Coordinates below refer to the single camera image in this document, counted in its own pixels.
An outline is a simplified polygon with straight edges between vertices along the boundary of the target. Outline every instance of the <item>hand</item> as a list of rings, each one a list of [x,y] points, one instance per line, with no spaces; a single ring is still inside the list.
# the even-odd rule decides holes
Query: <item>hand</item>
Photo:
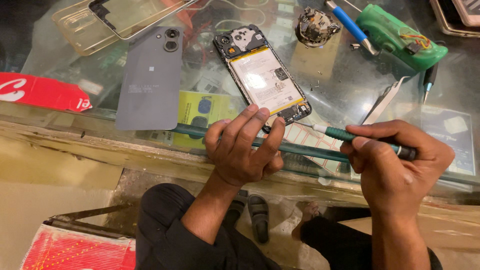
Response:
[[[267,108],[252,104],[233,121],[224,119],[212,124],[205,134],[207,154],[215,164],[213,173],[228,184],[242,186],[257,182],[283,167],[278,148],[285,133],[285,120],[277,117],[272,130],[258,150],[252,142],[270,117]]]
[[[452,163],[454,151],[419,128],[401,120],[372,125],[348,125],[347,131],[364,136],[340,148],[356,173],[372,216],[415,219],[420,203],[440,175]],[[413,161],[400,160],[384,142],[369,138],[393,138],[414,147]]]

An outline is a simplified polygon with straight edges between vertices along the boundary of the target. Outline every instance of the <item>green tool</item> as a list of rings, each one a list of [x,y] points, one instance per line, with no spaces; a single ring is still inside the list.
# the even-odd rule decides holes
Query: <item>green tool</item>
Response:
[[[419,32],[377,5],[369,4],[355,23],[376,47],[387,50],[416,71],[427,70],[448,52],[446,47],[424,39]]]
[[[337,140],[341,140],[344,142],[351,142],[357,135],[352,134],[346,130],[335,128],[335,127],[327,127],[327,126],[322,126],[318,124],[306,124],[306,123],[300,123],[298,121],[294,121],[297,124],[301,124],[307,127],[311,127],[314,131],[318,131],[320,133],[323,133],[329,137],[332,137]],[[393,151],[396,153],[396,155],[403,160],[414,160],[415,155],[417,154],[417,151],[415,148],[411,147],[405,147],[405,146],[398,146],[394,144],[389,144]]]

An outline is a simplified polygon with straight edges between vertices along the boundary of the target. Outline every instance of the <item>right hand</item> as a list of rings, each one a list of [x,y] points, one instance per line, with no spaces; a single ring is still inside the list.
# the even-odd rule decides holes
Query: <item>right hand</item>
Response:
[[[445,143],[401,120],[371,125],[348,125],[347,131],[362,136],[343,143],[340,151],[356,173],[361,173],[361,188],[372,216],[415,218],[422,199],[452,163],[455,152]],[[417,149],[415,160],[399,159],[380,139]]]

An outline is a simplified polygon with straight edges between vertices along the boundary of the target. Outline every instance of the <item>sandal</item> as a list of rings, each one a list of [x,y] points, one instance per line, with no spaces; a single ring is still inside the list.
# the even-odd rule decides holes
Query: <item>sandal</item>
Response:
[[[252,230],[255,240],[259,244],[266,244],[269,240],[267,202],[259,195],[250,195],[248,197],[248,211],[252,219]]]
[[[225,227],[235,228],[245,205],[247,204],[248,191],[240,190],[228,207],[228,210],[223,218],[222,224]]]

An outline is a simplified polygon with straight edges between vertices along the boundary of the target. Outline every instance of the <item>transparent phone case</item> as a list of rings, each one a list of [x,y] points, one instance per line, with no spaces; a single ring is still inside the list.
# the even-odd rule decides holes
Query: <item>transparent phone case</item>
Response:
[[[82,56],[90,55],[120,38],[89,9],[85,0],[52,15],[59,30]],[[182,0],[110,0],[103,5],[117,33],[130,36],[177,9]]]

